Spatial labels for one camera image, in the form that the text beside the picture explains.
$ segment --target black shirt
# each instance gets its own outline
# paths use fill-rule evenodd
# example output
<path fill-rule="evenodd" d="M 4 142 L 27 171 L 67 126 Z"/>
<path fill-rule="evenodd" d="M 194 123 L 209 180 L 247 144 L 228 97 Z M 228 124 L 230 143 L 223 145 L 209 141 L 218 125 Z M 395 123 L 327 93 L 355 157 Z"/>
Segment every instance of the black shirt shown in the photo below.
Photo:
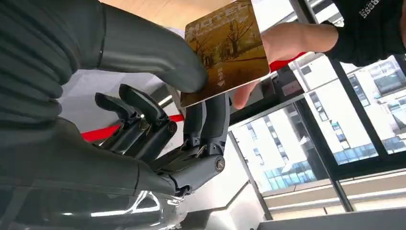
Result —
<path fill-rule="evenodd" d="M 333 2 L 344 18 L 344 27 L 336 27 L 338 41 L 326 52 L 327 56 L 366 66 L 393 54 L 406 53 L 400 33 L 403 0 Z"/>

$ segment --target red stripe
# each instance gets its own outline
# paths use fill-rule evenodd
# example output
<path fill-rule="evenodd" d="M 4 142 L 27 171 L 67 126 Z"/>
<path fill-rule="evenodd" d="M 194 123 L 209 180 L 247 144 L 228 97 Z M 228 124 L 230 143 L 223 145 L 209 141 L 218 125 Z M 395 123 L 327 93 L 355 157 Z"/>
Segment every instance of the red stripe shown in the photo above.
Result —
<path fill-rule="evenodd" d="M 97 140 L 103 140 L 110 137 L 120 126 L 111 126 L 107 128 L 97 129 L 93 131 L 89 131 L 86 133 L 82 133 L 83 139 L 88 142 L 93 142 Z"/>
<path fill-rule="evenodd" d="M 185 118 L 183 117 L 182 114 L 169 116 L 169 118 L 170 118 L 172 121 L 174 121 L 174 122 L 180 122 L 180 121 L 184 121 L 184 120 L 185 120 Z"/>
<path fill-rule="evenodd" d="M 179 121 L 185 120 L 182 115 L 173 115 L 173 116 L 169 116 L 169 118 L 174 122 L 179 122 Z M 103 139 L 110 137 L 119 127 L 120 127 L 120 125 L 116 125 L 116 126 L 111 126 L 111 127 L 107 127 L 107 128 L 102 128 L 102 129 L 85 132 L 85 133 L 82 133 L 82 137 L 83 137 L 83 139 L 85 139 L 88 142 L 103 140 Z"/>
<path fill-rule="evenodd" d="M 286 66 L 287 64 L 289 64 L 291 61 L 294 61 L 296 59 L 298 59 L 300 56 L 306 54 L 306 52 L 302 52 L 299 55 L 297 55 L 296 57 L 289 59 L 289 60 L 284 60 L 284 61 L 274 61 L 272 62 L 269 67 L 271 69 L 271 72 L 277 71 L 279 69 L 281 69 L 282 67 Z"/>

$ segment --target robotic hand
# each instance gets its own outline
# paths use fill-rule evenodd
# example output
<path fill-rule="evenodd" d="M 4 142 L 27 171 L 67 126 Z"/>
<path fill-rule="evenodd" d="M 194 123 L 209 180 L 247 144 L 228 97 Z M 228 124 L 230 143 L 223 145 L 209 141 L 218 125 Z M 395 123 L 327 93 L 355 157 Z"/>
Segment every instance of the robotic hand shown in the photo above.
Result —
<path fill-rule="evenodd" d="M 122 84 L 119 94 L 122 100 L 95 95 L 100 108 L 116 112 L 122 121 L 100 148 L 147 163 L 157 175 L 173 181 L 176 196 L 191 194 L 223 171 L 230 110 L 227 93 L 187 108 L 183 145 L 158 159 L 177 131 L 176 123 L 145 93 Z"/>
<path fill-rule="evenodd" d="M 123 121 L 101 147 L 58 117 L 56 99 L 78 69 L 150 72 L 196 92 L 207 72 L 188 44 L 97 0 L 3 0 L 0 22 L 0 229 L 178 223 L 182 197 L 224 168 L 227 95 L 188 108 L 184 144 L 158 159 L 176 125 L 144 93 L 123 85 L 121 99 L 96 95 Z"/>

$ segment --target glass surface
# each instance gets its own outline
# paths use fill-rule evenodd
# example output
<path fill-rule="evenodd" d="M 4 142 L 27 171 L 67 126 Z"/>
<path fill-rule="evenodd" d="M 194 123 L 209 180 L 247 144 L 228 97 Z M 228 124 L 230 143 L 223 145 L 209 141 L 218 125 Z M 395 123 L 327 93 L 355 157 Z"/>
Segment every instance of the glass surface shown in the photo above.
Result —
<path fill-rule="evenodd" d="M 328 58 L 324 55 L 310 54 L 296 64 L 300 69 L 294 70 L 294 73 L 308 89 L 305 99 L 337 163 L 345 164 L 377 156 Z M 304 67 L 309 67 L 311 72 L 307 71 L 307 74 L 304 74 L 302 71 Z M 371 99 L 360 76 L 349 73 L 348 77 L 361 103 L 366 109 L 371 107 Z M 387 145 L 393 146 L 391 139 L 385 140 L 386 142 Z"/>
<path fill-rule="evenodd" d="M 233 134 L 262 193 L 327 178 L 293 105 L 243 125 Z"/>
<path fill-rule="evenodd" d="M 406 150 L 406 77 L 395 58 L 346 72 L 388 153 Z"/>

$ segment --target metal screw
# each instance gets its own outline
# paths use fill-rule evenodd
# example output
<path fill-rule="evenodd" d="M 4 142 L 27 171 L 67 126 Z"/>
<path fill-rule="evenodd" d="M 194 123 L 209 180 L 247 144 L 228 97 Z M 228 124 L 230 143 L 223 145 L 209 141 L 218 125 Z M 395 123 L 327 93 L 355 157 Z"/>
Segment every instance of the metal screw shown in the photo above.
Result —
<path fill-rule="evenodd" d="M 146 122 L 146 121 L 142 121 L 142 122 L 139 124 L 139 128 L 140 128 L 142 131 L 145 131 L 148 127 L 149 127 L 149 124 L 148 124 L 148 122 Z"/>
<path fill-rule="evenodd" d="M 178 129 L 178 126 L 176 125 L 176 123 L 173 123 L 173 122 L 169 123 L 169 125 L 168 125 L 168 131 L 169 131 L 170 133 L 176 132 L 177 129 Z"/>
<path fill-rule="evenodd" d="M 220 173 L 221 171 L 224 170 L 224 167 L 226 166 L 226 162 L 224 161 L 224 158 L 218 159 L 216 161 L 216 170 Z"/>

